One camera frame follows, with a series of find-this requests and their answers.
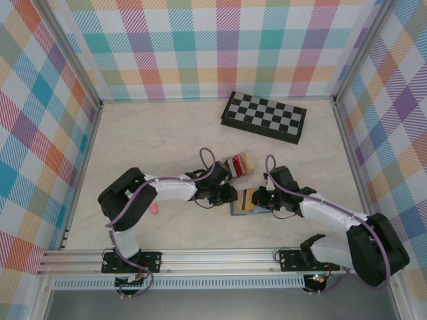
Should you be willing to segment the tan black-striped credit card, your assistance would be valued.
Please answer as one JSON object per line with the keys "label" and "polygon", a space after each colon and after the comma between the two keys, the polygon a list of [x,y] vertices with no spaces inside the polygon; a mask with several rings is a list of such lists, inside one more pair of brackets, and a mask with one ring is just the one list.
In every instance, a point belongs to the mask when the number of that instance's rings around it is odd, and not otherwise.
{"label": "tan black-striped credit card", "polygon": [[238,191],[238,199],[233,202],[234,213],[249,213],[254,210],[255,205],[252,203],[254,191],[254,188]]}

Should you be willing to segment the teal card holder booklet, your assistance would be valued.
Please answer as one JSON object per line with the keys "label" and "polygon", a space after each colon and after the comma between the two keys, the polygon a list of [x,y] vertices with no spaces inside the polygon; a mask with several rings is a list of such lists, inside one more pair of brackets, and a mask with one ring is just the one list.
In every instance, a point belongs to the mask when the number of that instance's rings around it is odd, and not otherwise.
{"label": "teal card holder booklet", "polygon": [[263,207],[254,205],[252,203],[252,195],[256,189],[242,189],[237,190],[238,198],[230,204],[231,216],[247,216],[272,213],[272,209],[265,209]]}

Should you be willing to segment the red credit card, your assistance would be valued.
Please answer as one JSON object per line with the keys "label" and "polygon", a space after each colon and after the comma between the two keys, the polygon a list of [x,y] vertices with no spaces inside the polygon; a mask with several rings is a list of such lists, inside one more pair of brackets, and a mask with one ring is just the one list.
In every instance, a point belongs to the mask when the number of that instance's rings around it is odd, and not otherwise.
{"label": "red credit card", "polygon": [[234,169],[236,171],[237,177],[241,177],[241,176],[244,176],[246,174],[245,169],[244,169],[244,165],[243,165],[242,160],[241,160],[239,155],[235,155],[232,158],[232,163],[233,163]]}

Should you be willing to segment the folded black grey chessboard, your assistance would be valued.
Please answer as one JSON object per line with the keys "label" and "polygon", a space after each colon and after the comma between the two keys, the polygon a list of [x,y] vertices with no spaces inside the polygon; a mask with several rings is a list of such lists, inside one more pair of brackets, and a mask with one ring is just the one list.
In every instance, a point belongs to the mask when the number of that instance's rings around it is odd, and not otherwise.
{"label": "folded black grey chessboard", "polygon": [[221,124],[297,145],[305,117],[304,108],[234,91]]}

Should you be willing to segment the small right circuit board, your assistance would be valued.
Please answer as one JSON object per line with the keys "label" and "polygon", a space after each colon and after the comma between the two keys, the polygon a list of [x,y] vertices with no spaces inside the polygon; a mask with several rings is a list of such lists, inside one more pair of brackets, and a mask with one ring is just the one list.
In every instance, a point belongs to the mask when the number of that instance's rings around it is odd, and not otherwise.
{"label": "small right circuit board", "polygon": [[306,275],[304,277],[306,286],[308,286],[309,283],[325,283],[329,278],[328,274],[321,274],[321,273],[314,273],[311,275]]}

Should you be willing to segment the small circuit board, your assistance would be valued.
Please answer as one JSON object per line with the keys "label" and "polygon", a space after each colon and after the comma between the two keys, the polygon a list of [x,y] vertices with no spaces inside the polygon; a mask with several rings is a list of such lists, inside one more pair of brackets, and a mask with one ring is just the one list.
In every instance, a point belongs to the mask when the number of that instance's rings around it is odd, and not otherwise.
{"label": "small circuit board", "polygon": [[145,277],[141,275],[116,277],[114,285],[116,287],[125,287],[125,288],[142,287],[144,281],[145,281]]}
{"label": "small circuit board", "polygon": [[306,286],[308,286],[309,283],[325,283],[329,278],[328,274],[321,274],[321,273],[314,273],[311,275],[306,275],[304,277]]}

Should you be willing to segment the small left circuit board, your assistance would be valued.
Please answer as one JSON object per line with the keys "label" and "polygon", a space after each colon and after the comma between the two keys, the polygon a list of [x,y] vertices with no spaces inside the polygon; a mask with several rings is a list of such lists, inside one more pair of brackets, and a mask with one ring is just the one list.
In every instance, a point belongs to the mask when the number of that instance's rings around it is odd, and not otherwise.
{"label": "small left circuit board", "polygon": [[116,277],[114,285],[116,287],[125,287],[125,288],[142,287],[144,281],[145,281],[145,277],[141,275]]}

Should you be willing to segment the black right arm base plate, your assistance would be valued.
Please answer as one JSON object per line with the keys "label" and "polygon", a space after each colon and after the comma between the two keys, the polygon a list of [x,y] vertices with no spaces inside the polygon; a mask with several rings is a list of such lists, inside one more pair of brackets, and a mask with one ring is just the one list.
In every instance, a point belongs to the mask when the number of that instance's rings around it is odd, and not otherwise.
{"label": "black right arm base plate", "polygon": [[339,271],[341,267],[333,263],[319,262],[301,250],[285,249],[278,253],[281,271]]}

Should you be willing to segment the wide aluminium frame rail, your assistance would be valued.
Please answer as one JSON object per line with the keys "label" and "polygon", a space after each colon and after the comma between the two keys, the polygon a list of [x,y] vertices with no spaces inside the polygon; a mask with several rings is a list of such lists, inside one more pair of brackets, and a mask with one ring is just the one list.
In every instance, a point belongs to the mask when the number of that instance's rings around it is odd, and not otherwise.
{"label": "wide aluminium frame rail", "polygon": [[[39,277],[126,277],[138,272],[120,273],[113,267],[102,273],[103,256],[109,250],[46,251],[39,266]],[[276,248],[260,249],[161,249],[156,256],[156,276],[202,275],[280,275],[280,254]]]}

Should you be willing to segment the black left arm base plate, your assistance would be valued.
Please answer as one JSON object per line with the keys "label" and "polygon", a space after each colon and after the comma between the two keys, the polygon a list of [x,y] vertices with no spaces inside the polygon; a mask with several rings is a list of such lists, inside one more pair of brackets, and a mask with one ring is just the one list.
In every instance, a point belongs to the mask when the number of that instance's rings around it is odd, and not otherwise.
{"label": "black left arm base plate", "polygon": [[[108,251],[102,256],[102,273],[139,273],[141,269],[124,262],[115,251]],[[159,273],[161,267],[161,252],[140,251],[128,258],[134,264],[138,264],[152,273]]]}

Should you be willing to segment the aluminium frame post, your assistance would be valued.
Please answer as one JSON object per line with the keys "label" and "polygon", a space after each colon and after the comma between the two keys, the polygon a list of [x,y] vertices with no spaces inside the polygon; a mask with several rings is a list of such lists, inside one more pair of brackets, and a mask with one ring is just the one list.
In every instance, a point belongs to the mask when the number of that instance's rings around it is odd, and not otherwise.
{"label": "aluminium frame post", "polygon": [[340,74],[332,89],[331,99],[335,106],[340,105],[349,91],[398,2],[399,0],[366,0],[367,8],[362,10],[356,20],[355,29],[349,38],[350,48],[346,60],[339,68]]}
{"label": "aluminium frame post", "polygon": [[61,24],[58,22],[53,10],[50,8],[47,0],[31,0],[32,4],[40,14],[42,20],[46,23],[47,28],[51,32],[54,40],[56,40],[58,48],[63,53],[65,60],[70,64],[81,86],[87,93],[91,102],[94,103],[98,110],[102,109],[102,102],[93,86],[89,76],[87,75],[77,53],[75,52],[71,42],[69,41],[66,32],[64,32]]}

